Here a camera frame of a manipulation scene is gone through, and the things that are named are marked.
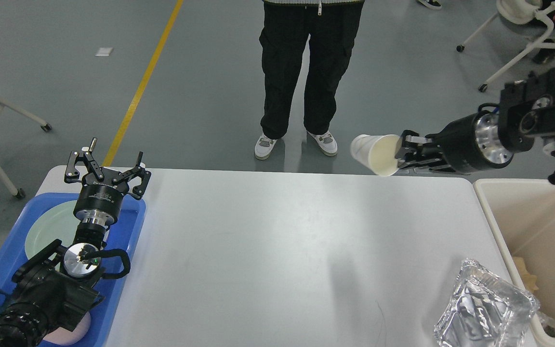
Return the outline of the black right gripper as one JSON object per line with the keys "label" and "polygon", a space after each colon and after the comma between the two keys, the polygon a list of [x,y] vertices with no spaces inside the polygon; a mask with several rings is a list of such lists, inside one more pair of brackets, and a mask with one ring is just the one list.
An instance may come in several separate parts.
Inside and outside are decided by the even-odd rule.
{"label": "black right gripper", "polygon": [[452,121],[432,138],[404,130],[394,154],[399,171],[457,175],[502,169],[513,157],[500,141],[499,115],[492,112]]}

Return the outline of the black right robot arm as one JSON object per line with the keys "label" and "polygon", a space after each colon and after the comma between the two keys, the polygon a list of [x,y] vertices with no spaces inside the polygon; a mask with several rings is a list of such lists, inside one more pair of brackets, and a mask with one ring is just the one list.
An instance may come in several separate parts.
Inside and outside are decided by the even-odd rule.
{"label": "black right robot arm", "polygon": [[[508,166],[537,138],[555,157],[555,68],[506,83],[498,102],[479,105],[438,133],[405,130],[395,158],[399,171],[469,175]],[[547,179],[555,185],[555,170]]]}

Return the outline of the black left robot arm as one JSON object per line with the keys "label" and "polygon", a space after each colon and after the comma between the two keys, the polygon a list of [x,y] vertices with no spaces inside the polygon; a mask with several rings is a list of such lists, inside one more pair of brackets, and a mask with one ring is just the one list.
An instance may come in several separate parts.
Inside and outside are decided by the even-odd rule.
{"label": "black left robot arm", "polygon": [[128,252],[106,248],[125,196],[141,200],[151,173],[139,152],[134,167],[115,171],[93,157],[96,138],[86,150],[72,151],[66,184],[81,184],[73,209],[79,220],[73,241],[55,239],[13,274],[12,303],[0,313],[0,347],[36,347],[57,329],[73,331],[103,300],[95,286],[129,274]]}

